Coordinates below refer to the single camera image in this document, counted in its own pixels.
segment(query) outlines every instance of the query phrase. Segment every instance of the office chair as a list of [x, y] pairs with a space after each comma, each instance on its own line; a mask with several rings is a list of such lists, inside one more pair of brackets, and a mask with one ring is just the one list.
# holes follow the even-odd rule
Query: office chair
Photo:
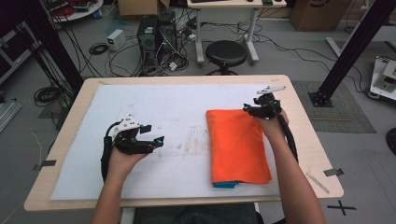
[[210, 44], [206, 48], [205, 55], [211, 63], [219, 67], [206, 74], [207, 76], [214, 73], [220, 73], [222, 76], [238, 75], [229, 68], [242, 64], [247, 59], [244, 47], [230, 40], [220, 40]]

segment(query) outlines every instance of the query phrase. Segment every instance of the forearm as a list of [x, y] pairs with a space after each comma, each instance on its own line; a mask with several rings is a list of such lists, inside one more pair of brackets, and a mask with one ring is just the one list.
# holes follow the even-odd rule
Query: forearm
[[108, 178], [102, 188], [98, 202], [95, 207], [91, 224], [120, 222], [120, 196], [123, 181]]
[[318, 198], [294, 159], [283, 133], [268, 133], [274, 151], [280, 197], [289, 223], [325, 223]]

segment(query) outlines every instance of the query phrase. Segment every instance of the folded orange cloth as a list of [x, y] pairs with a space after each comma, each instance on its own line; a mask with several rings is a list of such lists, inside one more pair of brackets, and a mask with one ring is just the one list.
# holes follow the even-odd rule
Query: folded orange cloth
[[242, 109], [208, 110], [212, 183], [266, 184], [271, 172], [265, 157], [262, 126]]

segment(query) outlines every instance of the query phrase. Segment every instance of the hand-mounted device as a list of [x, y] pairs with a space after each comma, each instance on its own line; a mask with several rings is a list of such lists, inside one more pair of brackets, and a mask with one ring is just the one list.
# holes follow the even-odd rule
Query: hand-mounted device
[[297, 156], [297, 148], [294, 143], [294, 138], [289, 128], [288, 123], [283, 118], [283, 115], [280, 114], [282, 111], [282, 107], [280, 107], [280, 101], [275, 99], [273, 92], [275, 91], [283, 91], [286, 87], [271, 87], [268, 86], [266, 89], [262, 91], [257, 91], [257, 94], [261, 94], [259, 98], [254, 98], [253, 102], [259, 106], [251, 106], [244, 104], [243, 110], [248, 112], [250, 116], [260, 118], [260, 119], [273, 119], [277, 118], [280, 125], [285, 132], [286, 139], [288, 140], [288, 145], [293, 154], [294, 158], [298, 161]]
[[[114, 128], [114, 133], [109, 136], [110, 130]], [[120, 152], [134, 154], [149, 154], [157, 147], [163, 146], [164, 136], [156, 138], [152, 141], [138, 141], [137, 134], [148, 133], [151, 131], [151, 125], [142, 125], [137, 122], [132, 115], [113, 123], [106, 132], [104, 138], [104, 150], [101, 159], [102, 178], [105, 181], [108, 170], [108, 162], [110, 161], [111, 150], [116, 147]]]

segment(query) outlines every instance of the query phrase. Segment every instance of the black pole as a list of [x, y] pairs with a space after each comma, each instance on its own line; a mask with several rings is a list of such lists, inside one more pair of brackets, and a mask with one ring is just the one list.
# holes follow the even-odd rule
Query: black pole
[[56, 63], [64, 78], [77, 96], [82, 87], [83, 79], [72, 59], [67, 53], [58, 34], [50, 24], [51, 18], [40, 3], [40, 0], [19, 0], [18, 7], [29, 25], [29, 28], [42, 42], [52, 60]]
[[332, 98], [334, 91], [349, 72], [353, 64], [363, 53], [364, 49], [374, 38], [378, 30], [387, 21], [396, 7], [395, 0], [375, 0], [364, 16], [359, 27], [349, 39], [329, 75], [314, 94], [314, 106], [324, 106]]

